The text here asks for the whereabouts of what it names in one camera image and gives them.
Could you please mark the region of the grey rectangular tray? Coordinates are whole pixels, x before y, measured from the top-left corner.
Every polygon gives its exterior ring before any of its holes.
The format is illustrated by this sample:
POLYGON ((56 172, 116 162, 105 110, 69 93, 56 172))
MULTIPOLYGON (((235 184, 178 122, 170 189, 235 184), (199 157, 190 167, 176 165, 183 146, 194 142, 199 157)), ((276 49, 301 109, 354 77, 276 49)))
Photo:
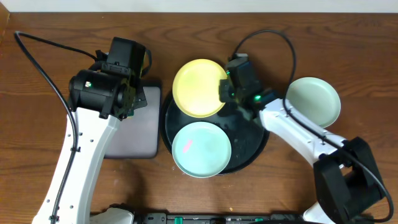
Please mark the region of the grey rectangular tray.
POLYGON ((162 84, 144 80, 142 86, 145 97, 140 96, 138 103, 146 101, 147 105, 121 121, 105 152, 106 159, 151 159, 157 154, 162 84))

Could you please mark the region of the round black tray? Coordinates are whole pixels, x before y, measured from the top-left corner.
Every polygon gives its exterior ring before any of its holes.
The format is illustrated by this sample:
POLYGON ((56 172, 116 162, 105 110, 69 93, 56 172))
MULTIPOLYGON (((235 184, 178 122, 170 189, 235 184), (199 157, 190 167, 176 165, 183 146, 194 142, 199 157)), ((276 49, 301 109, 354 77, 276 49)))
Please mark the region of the round black tray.
POLYGON ((248 121, 238 110, 236 103, 226 103, 216 114, 206 118, 186 115, 176 105, 170 92, 160 111, 160 134, 168 151, 172 151, 172 141, 184 126, 194 122, 212 123, 221 128, 231 142, 231 159, 220 172, 221 175, 237 172, 251 164, 263 151, 269 139, 269 132, 248 121))

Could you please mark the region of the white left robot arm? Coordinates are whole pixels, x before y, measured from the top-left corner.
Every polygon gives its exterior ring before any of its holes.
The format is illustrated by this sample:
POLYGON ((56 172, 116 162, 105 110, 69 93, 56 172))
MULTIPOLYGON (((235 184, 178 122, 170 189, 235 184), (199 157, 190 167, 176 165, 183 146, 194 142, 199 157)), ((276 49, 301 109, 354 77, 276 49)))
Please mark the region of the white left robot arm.
POLYGON ((69 83, 65 139, 34 223, 133 223, 129 210, 90 214, 105 152, 121 121, 132 115, 140 75, 81 70, 69 83))

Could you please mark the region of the green sponge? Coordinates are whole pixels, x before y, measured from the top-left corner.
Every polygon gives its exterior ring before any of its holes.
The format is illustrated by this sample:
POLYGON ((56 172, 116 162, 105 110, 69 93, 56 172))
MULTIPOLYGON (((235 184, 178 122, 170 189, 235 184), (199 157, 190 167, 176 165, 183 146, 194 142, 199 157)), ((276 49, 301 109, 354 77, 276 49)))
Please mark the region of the green sponge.
POLYGON ((127 112, 127 118, 134 116, 135 106, 132 106, 127 112))

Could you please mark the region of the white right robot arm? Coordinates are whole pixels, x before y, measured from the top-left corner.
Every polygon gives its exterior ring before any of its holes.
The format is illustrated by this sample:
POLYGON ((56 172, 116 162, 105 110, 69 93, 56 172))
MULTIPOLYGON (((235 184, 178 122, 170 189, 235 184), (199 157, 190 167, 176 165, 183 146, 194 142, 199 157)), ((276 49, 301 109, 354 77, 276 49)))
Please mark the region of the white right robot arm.
POLYGON ((317 202, 303 213, 305 222, 384 223, 392 218, 392 197, 366 141, 319 127, 257 81, 244 86, 220 80, 218 91, 222 102, 238 103, 312 165, 317 202))

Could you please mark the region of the yellow plate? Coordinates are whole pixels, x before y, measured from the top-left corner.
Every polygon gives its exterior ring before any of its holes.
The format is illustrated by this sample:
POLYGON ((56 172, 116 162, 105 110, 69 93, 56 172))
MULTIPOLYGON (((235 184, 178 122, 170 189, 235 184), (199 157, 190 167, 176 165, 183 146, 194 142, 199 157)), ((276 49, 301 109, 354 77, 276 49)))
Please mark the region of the yellow plate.
POLYGON ((178 108, 194 118, 206 118, 217 113, 224 103, 220 101, 219 85, 227 79, 224 69, 208 59, 186 63, 177 72, 172 96, 178 108))

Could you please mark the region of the black rail with green clips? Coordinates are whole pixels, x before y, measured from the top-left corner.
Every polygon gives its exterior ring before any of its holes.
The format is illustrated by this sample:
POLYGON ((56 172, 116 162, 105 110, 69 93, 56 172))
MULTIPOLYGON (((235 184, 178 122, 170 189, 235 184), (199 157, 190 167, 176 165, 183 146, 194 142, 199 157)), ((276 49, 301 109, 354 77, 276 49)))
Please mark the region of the black rail with green clips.
POLYGON ((272 213, 266 215, 231 214, 169 214, 164 212, 139 213, 126 204, 112 204, 107 210, 89 217, 89 224, 245 224, 245 223, 332 223, 320 207, 311 208, 303 215, 272 213))

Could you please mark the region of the mint green plate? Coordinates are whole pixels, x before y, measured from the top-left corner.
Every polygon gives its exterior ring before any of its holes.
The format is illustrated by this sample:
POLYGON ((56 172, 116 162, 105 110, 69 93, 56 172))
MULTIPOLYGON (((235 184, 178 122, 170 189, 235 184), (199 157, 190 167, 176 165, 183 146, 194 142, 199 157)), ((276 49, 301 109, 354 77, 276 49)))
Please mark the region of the mint green plate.
POLYGON ((195 178, 221 173, 231 159, 232 147, 226 133, 207 122, 184 126, 172 141, 172 156, 178 168, 195 178))
POLYGON ((337 91, 326 81, 304 77, 292 82, 287 91, 290 104, 315 124, 326 128, 341 112, 337 91))

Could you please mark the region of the mint green plate front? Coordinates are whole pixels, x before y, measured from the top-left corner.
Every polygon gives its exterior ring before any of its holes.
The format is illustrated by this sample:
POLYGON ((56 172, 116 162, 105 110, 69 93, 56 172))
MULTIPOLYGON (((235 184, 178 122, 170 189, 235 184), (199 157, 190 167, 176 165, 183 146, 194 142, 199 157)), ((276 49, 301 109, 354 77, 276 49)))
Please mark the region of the mint green plate front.
POLYGON ((207 122, 184 126, 172 141, 172 156, 178 168, 195 178, 221 173, 231 159, 232 147, 226 133, 207 122))

